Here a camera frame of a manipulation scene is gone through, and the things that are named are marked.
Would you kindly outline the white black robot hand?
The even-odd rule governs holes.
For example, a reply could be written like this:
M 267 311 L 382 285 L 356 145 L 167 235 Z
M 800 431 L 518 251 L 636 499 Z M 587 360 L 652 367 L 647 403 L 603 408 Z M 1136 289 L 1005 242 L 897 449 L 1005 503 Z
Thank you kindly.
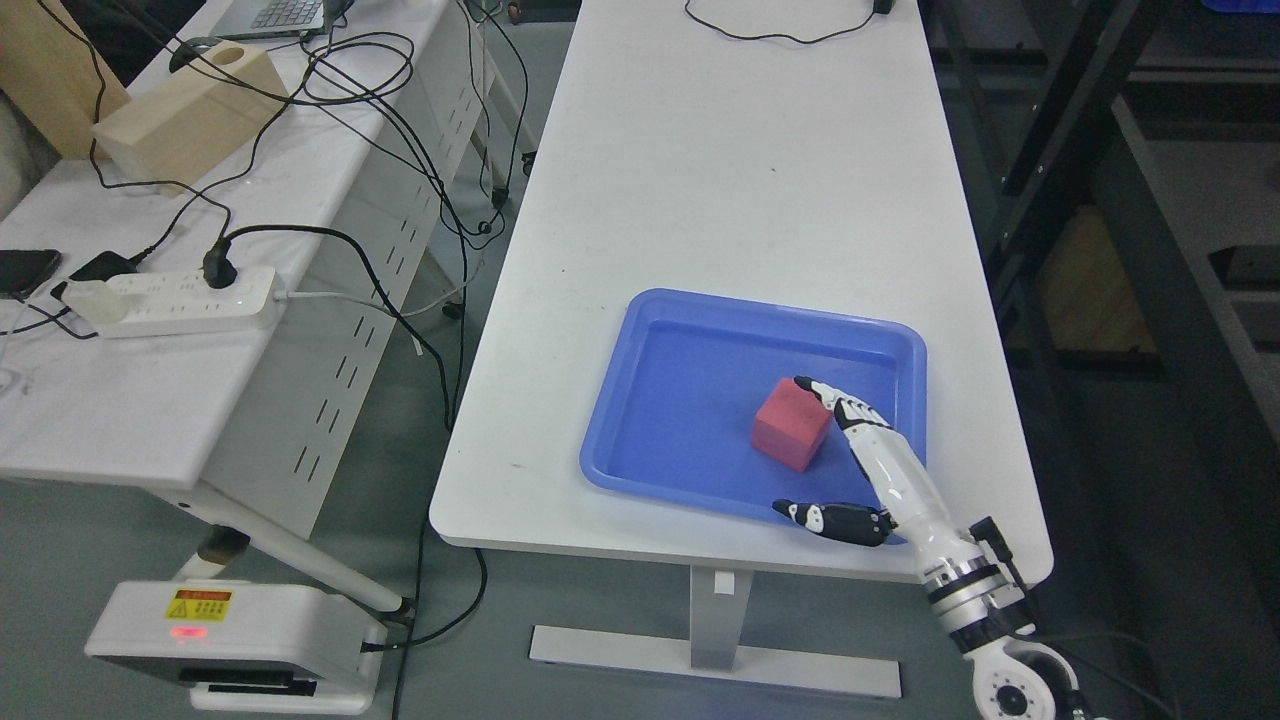
M 927 469 L 909 442 L 869 404 L 806 375 L 794 383 L 835 418 L 881 509 L 856 503 L 800 503 L 778 498 L 773 510 L 812 534 L 876 547 L 893 533 L 913 548 L 916 574 L 938 587 L 984 566 L 979 544 L 952 523 Z

